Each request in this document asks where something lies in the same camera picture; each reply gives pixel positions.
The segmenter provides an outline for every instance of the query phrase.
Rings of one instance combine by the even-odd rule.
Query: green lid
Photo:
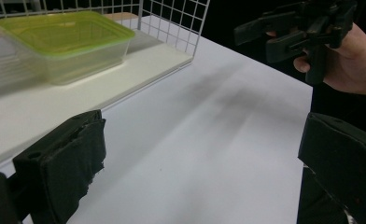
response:
[[[72,56],[128,41],[134,31],[91,11],[4,18],[0,32],[43,56]]]

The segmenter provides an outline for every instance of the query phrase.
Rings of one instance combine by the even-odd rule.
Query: human hand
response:
[[[328,49],[324,82],[337,91],[366,94],[366,34],[354,23],[338,49]],[[303,73],[311,69],[307,56],[294,60]]]

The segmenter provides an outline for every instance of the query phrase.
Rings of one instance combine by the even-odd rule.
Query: plastic container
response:
[[[0,20],[18,58],[53,84],[67,84],[123,62],[134,31],[90,11]]]

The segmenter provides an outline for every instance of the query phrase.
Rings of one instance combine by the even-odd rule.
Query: metal wire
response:
[[[194,55],[209,3],[210,0],[0,0],[0,19],[97,11]]]

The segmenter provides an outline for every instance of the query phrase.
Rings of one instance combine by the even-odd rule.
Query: white table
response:
[[[190,66],[103,109],[106,168],[69,223],[296,223],[311,92],[202,38]]]

